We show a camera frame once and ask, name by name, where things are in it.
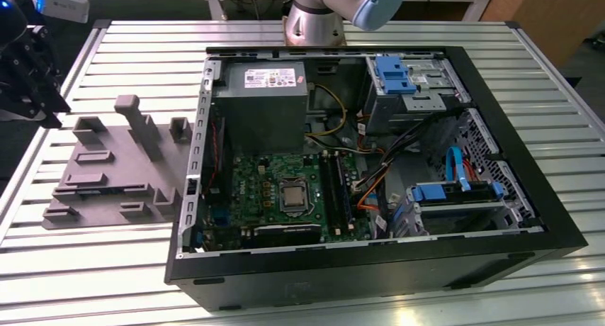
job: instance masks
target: cpu socket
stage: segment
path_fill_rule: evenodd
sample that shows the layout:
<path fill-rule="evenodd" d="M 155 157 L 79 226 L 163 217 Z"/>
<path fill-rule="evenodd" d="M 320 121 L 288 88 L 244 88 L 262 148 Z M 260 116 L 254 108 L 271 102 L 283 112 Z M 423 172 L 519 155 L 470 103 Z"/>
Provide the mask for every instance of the cpu socket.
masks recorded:
<path fill-rule="evenodd" d="M 308 183 L 302 178 L 280 180 L 280 211 L 298 218 L 310 211 Z"/>

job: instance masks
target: green circuit board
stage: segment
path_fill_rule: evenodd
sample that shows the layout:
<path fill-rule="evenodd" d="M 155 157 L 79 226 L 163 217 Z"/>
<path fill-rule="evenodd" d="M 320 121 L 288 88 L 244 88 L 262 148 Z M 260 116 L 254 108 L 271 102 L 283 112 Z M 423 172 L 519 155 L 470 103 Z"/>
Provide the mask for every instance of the green circuit board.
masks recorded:
<path fill-rule="evenodd" d="M 335 234 L 328 226 L 320 171 L 322 154 L 291 154 L 236 157 L 234 164 L 234 199 L 230 207 L 231 226 L 246 230 L 258 225 L 312 223 L 323 227 L 324 242 L 370 239 L 367 218 L 354 221 L 354 229 Z M 359 178 L 352 154 L 342 155 L 347 180 Z M 294 216 L 282 211 L 280 182 L 299 180 L 307 184 L 310 209 Z"/>

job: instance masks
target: floor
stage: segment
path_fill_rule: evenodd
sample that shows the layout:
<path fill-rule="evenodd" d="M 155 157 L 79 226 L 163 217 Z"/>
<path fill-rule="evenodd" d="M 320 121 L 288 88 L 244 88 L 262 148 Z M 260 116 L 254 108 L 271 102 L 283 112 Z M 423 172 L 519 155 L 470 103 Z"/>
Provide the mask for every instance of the floor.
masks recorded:
<path fill-rule="evenodd" d="M 254 7 L 244 1 L 224 2 L 226 12 L 232 20 L 255 18 Z M 111 17 L 115 20 L 210 20 L 210 10 L 203 1 L 92 1 L 90 23 L 76 24 L 42 18 L 32 13 L 31 6 L 23 4 L 31 23 L 46 24 L 51 28 L 60 49 L 60 63 L 67 71 L 76 59 L 80 47 L 87 39 L 92 24 L 98 19 Z M 259 12 L 263 19 L 282 18 L 282 1 L 262 1 Z M 597 52 L 591 44 L 584 44 L 561 73 L 567 77 L 583 77 L 577 92 L 595 112 L 605 120 L 605 52 Z M 30 122 L 0 122 L 0 194 L 11 179 L 38 125 Z"/>

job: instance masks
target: power supply label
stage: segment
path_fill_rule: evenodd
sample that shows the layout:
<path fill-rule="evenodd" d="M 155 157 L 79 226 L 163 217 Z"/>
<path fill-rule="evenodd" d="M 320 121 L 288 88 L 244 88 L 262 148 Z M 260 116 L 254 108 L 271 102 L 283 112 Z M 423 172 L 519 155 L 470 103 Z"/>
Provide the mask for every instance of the power supply label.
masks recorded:
<path fill-rule="evenodd" d="M 246 71 L 247 89 L 263 87 L 296 87 L 295 69 L 250 69 Z"/>

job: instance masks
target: aluminum workbench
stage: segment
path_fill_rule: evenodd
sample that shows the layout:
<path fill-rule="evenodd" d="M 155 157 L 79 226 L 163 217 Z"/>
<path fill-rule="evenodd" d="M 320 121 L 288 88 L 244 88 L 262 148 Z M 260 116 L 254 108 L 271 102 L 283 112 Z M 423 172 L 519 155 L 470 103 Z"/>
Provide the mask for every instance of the aluminum workbench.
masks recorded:
<path fill-rule="evenodd" d="M 72 113 L 39 130 L 0 200 L 0 323 L 130 325 L 603 325 L 605 128 L 520 29 L 504 23 L 346 27 L 350 45 L 462 45 L 539 161 L 589 246 L 488 287 L 211 315 L 164 284 L 171 224 L 48 231 L 42 215 L 78 116 L 124 125 L 119 94 L 159 124 L 194 120 L 208 46 L 282 45 L 282 22 L 116 21 L 94 29 L 64 84 Z"/>

